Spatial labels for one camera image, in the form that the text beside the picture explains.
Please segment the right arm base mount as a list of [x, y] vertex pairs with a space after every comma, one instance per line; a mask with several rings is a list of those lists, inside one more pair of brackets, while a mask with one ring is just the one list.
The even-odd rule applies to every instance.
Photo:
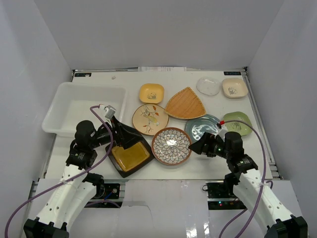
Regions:
[[245, 205], [235, 195], [229, 193], [223, 182], [208, 182], [202, 186], [207, 193], [209, 210], [243, 210]]

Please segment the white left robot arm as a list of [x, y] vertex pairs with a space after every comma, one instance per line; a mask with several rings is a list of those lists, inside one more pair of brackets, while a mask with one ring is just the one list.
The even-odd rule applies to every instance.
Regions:
[[147, 141], [130, 126], [120, 123], [115, 117], [98, 129], [89, 120], [76, 126], [75, 139], [70, 145], [69, 156], [60, 180], [53, 193], [35, 219], [27, 219], [23, 230], [28, 238], [67, 238], [75, 219], [94, 197], [104, 194], [104, 178], [91, 173], [96, 160], [96, 148], [107, 144], [107, 155], [122, 149], [135, 155], [133, 149], [140, 148], [146, 156], [150, 154]]

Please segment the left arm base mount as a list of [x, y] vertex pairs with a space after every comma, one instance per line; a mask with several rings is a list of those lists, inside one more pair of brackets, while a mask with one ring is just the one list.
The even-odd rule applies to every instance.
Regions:
[[96, 199], [118, 199], [120, 195], [120, 184], [119, 183], [103, 183], [96, 186], [96, 195], [92, 197]]

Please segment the blue-grey round plate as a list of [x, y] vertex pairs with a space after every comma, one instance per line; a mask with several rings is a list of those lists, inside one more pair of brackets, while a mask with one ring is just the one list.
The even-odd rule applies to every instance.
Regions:
[[219, 122], [220, 119], [217, 117], [206, 114], [200, 118], [188, 120], [185, 124], [184, 131], [190, 136], [192, 143], [200, 140], [205, 132], [219, 135], [224, 139], [227, 129], [225, 126], [219, 129], [217, 127]]

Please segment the black square amber plate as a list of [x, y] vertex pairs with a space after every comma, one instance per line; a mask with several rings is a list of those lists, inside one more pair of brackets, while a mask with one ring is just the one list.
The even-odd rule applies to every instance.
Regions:
[[113, 145], [108, 157], [123, 178], [137, 172], [155, 158], [150, 144], [144, 137], [128, 149]]

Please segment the flower pattern round bowl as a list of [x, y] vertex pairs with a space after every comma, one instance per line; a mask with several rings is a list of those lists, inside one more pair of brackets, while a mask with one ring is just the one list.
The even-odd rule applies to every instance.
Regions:
[[191, 155], [191, 139], [186, 132], [176, 127], [158, 131], [152, 139], [152, 153], [162, 164], [177, 166], [188, 160]]

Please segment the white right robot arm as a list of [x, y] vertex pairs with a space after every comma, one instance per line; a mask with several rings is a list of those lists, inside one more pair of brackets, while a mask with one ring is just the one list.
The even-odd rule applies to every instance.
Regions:
[[225, 138], [204, 133], [189, 149], [208, 157], [226, 160], [230, 173], [224, 179], [224, 193], [237, 197], [250, 211], [266, 238], [306, 238], [308, 224], [296, 217], [264, 183], [258, 166], [245, 154], [243, 140], [237, 132], [227, 132]]

